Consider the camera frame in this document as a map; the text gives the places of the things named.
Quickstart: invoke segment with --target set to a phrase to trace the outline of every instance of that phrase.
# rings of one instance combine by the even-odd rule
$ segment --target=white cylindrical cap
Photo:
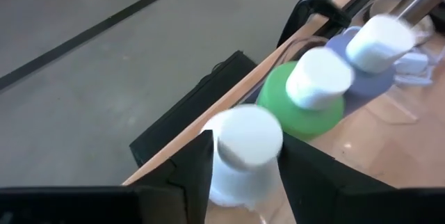
[[[235,168],[255,169],[273,160],[283,145],[277,118],[265,108],[246,104],[232,108],[218,140],[218,152]]]
[[[286,93],[299,107],[321,110],[329,107],[352,85],[354,71],[334,51],[314,47],[297,62],[286,82]]]
[[[348,60],[362,71],[385,71],[416,44],[411,26],[392,15],[372,17],[346,47]]]
[[[280,178],[276,156],[283,144],[278,120],[246,104],[213,116],[202,131],[213,131],[210,200],[220,206],[254,207]]]

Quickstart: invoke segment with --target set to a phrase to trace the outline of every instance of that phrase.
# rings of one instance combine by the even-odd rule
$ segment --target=black stripe on floor
[[[50,64],[157,0],[140,0],[0,78],[0,90]]]

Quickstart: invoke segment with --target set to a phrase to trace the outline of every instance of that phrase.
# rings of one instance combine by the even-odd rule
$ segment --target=black clamp
[[[299,0],[284,26],[277,47],[289,39],[313,14],[327,17],[341,27],[350,25],[351,17],[331,0]]]

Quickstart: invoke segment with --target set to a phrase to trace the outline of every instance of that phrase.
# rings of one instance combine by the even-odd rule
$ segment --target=black plastic part
[[[398,189],[339,193],[335,224],[445,223],[445,189]]]
[[[298,31],[313,14],[323,15],[330,22],[340,27],[348,27],[351,21],[351,17],[342,11],[332,0],[299,0],[284,26],[277,47],[281,46]]]
[[[204,223],[212,162],[204,131],[131,186],[0,189],[0,223]]]
[[[138,166],[142,166],[190,123],[204,113],[257,65],[242,51],[218,64],[167,113],[130,144]]]
[[[287,134],[278,165],[297,223],[332,223],[339,189],[345,186],[367,191],[392,189]]]
[[[441,3],[439,7],[434,8],[431,13],[431,20],[436,32],[445,34],[445,5]]]
[[[213,165],[213,133],[203,131],[173,157],[146,174],[131,186],[153,185],[169,189],[182,189],[186,210],[186,223],[204,223],[209,201]]]

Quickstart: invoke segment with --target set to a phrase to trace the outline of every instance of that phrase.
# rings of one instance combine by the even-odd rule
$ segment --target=wooden surface
[[[349,0],[334,1],[344,6]],[[293,38],[311,35],[324,23],[323,18],[314,17]],[[436,35],[426,47],[437,54],[444,44],[445,40]],[[274,51],[124,184],[132,183],[163,163],[193,139],[211,116],[231,107],[260,80],[282,50],[283,46]],[[445,186],[444,69],[443,63],[436,68],[435,83],[431,87],[391,88],[311,144],[338,161],[395,187]],[[269,224],[295,223],[282,185],[256,210]],[[257,213],[246,209],[228,209],[209,203],[206,223],[249,224],[260,223],[260,219]]]

